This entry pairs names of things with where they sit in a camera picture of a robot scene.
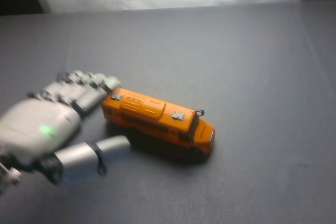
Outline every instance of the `toy vehicle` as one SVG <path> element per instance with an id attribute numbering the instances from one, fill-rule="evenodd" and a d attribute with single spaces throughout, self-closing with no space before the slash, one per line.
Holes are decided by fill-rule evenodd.
<path id="1" fill-rule="evenodd" d="M 103 102 L 104 117 L 111 123 L 190 148 L 208 155 L 214 145 L 214 127 L 195 111 L 126 89 L 115 89 Z"/>

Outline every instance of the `silver emblem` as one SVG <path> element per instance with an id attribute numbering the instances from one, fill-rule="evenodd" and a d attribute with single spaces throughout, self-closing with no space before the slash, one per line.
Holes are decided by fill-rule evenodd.
<path id="1" fill-rule="evenodd" d="M 172 116 L 173 119 L 176 119 L 176 120 L 180 120 L 180 121 L 183 121 L 184 119 L 184 114 L 180 113 L 180 112 L 177 112 L 177 111 L 174 111 L 173 112 L 173 116 Z"/>
<path id="2" fill-rule="evenodd" d="M 122 99 L 122 94 L 113 94 L 113 95 L 111 96 L 111 99 L 113 99 L 113 100 L 117 100 L 117 101 L 121 101 L 121 99 Z"/>

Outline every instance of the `school bus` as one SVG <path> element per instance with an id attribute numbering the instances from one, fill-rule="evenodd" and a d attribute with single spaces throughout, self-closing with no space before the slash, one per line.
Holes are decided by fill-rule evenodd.
<path id="1" fill-rule="evenodd" d="M 196 111 L 122 88 L 101 104 L 107 121 L 136 128 L 144 134 L 209 154 L 215 140 L 214 127 Z"/>

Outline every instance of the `white robotic hand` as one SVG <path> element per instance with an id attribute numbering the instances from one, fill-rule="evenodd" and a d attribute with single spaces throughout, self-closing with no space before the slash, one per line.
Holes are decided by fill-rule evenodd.
<path id="1" fill-rule="evenodd" d="M 74 71 L 9 109 L 0 118 L 0 193 L 18 182 L 19 170 L 38 170 L 53 183 L 74 167 L 93 165 L 102 172 L 105 153 L 114 155 L 130 146 L 125 137 L 57 150 L 79 129 L 81 119 L 118 86 L 115 77 Z"/>

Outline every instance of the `orange toy bus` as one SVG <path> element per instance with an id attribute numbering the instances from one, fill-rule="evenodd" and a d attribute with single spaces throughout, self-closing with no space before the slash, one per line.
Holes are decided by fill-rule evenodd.
<path id="1" fill-rule="evenodd" d="M 208 155 L 214 145 L 214 127 L 195 111 L 126 89 L 115 89 L 103 102 L 107 121 L 136 128 L 144 134 Z"/>

